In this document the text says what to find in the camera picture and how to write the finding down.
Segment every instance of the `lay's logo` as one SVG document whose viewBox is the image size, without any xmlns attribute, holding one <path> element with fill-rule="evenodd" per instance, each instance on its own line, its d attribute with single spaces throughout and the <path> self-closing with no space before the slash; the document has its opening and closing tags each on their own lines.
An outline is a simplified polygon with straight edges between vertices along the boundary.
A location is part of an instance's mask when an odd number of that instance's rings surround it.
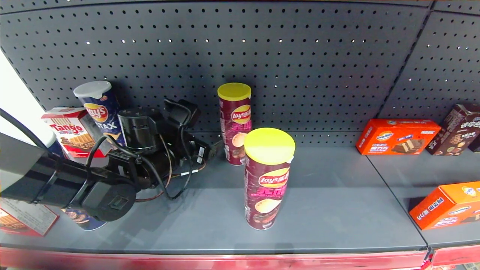
<svg viewBox="0 0 480 270">
<path fill-rule="evenodd" d="M 258 178 L 258 183 L 264 187 L 278 188 L 285 186 L 288 181 L 288 174 L 290 168 L 283 168 L 260 176 Z"/>
<path fill-rule="evenodd" d="M 245 124 L 250 121 L 252 110 L 250 105 L 242 105 L 232 112 L 232 121 L 239 124 Z"/>
<path fill-rule="evenodd" d="M 90 114 L 90 116 L 92 116 L 95 121 L 103 123 L 107 120 L 108 110 L 107 108 L 105 108 L 105 106 L 93 103 L 85 103 L 84 107 L 87 110 L 88 114 Z"/>
<path fill-rule="evenodd" d="M 386 141 L 386 140 L 390 139 L 392 136 L 393 136 L 393 132 L 384 131 L 377 136 L 377 140 L 383 142 L 383 141 Z"/>
</svg>

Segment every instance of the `orange box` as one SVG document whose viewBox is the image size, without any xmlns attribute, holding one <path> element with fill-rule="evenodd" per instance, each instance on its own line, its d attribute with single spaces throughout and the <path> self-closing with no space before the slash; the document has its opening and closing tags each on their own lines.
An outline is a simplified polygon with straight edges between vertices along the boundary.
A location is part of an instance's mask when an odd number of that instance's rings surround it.
<svg viewBox="0 0 480 270">
<path fill-rule="evenodd" d="M 371 119 L 357 149 L 362 155 L 418 155 L 440 129 L 432 120 Z"/>
<path fill-rule="evenodd" d="M 480 181 L 438 186 L 410 216 L 422 230 L 480 221 Z"/>
</svg>

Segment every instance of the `potato chip can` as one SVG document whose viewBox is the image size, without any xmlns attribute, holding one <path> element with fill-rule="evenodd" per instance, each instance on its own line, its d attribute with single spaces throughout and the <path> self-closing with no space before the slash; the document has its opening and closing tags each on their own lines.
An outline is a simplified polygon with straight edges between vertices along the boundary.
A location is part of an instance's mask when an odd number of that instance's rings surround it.
<svg viewBox="0 0 480 270">
<path fill-rule="evenodd" d="M 243 141 L 252 130 L 250 99 L 252 89 L 241 83 L 228 83 L 218 88 L 220 127 L 225 143 L 225 155 L 230 164 L 245 164 Z"/>
<path fill-rule="evenodd" d="M 245 137 L 245 218 L 254 229 L 273 226 L 287 188 L 295 141 L 284 131 L 259 128 Z"/>
</svg>

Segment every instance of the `snack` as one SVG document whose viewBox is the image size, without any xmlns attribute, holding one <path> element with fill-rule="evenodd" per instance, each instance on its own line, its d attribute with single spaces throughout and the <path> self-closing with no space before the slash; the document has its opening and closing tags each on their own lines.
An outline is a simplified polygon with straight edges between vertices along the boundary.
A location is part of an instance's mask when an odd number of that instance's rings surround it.
<svg viewBox="0 0 480 270">
<path fill-rule="evenodd" d="M 436 188 L 410 211 L 422 230 L 480 221 L 480 182 Z"/>
<path fill-rule="evenodd" d="M 83 210 L 62 209 L 62 211 L 85 231 L 93 231 L 106 224 L 104 221 L 98 221 L 95 218 L 90 217 Z"/>
<path fill-rule="evenodd" d="M 84 108 L 53 108 L 42 120 L 52 128 L 65 153 L 73 158 L 88 157 L 95 141 L 102 136 Z M 103 158 L 110 150 L 108 144 L 101 144 L 94 157 Z"/>
<path fill-rule="evenodd" d="M 458 156 L 480 134 L 480 106 L 456 104 L 440 126 L 427 151 L 435 156 Z"/>
<path fill-rule="evenodd" d="M 120 105 L 110 91 L 112 85 L 107 81 L 94 81 L 77 86 L 73 94 L 82 101 L 87 112 L 95 120 L 104 135 L 111 135 L 122 146 L 125 139 L 121 133 L 118 119 Z"/>
<path fill-rule="evenodd" d="M 259 128 L 245 136 L 245 218 L 254 229 L 272 227 L 287 188 L 295 142 L 287 133 Z"/>
<path fill-rule="evenodd" d="M 470 150 L 472 150 L 473 152 L 480 152 L 480 135 L 477 136 L 477 138 L 468 146 L 468 148 L 470 148 Z"/>
<path fill-rule="evenodd" d="M 243 141 L 252 130 L 250 120 L 252 89 L 241 83 L 224 84 L 218 88 L 220 99 L 220 127 L 225 143 L 225 154 L 232 165 L 245 163 Z"/>
<path fill-rule="evenodd" d="M 45 236 L 58 215 L 41 204 L 0 198 L 0 230 L 28 236 Z"/>
<path fill-rule="evenodd" d="M 371 119 L 357 149 L 362 155 L 418 155 L 439 130 L 431 120 Z"/>
</svg>

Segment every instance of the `yellow lid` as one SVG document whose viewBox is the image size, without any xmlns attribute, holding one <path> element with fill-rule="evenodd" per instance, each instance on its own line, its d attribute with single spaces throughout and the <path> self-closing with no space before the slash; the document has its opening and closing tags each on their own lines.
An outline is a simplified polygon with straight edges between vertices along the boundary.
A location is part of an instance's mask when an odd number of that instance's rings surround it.
<svg viewBox="0 0 480 270">
<path fill-rule="evenodd" d="M 241 83 L 228 83 L 221 85 L 217 90 L 218 96 L 228 101 L 240 101 L 250 98 L 252 89 Z"/>
<path fill-rule="evenodd" d="M 295 152 L 293 138 L 284 131 L 270 127 L 249 132 L 243 146 L 249 158 L 265 165 L 288 162 Z"/>
</svg>

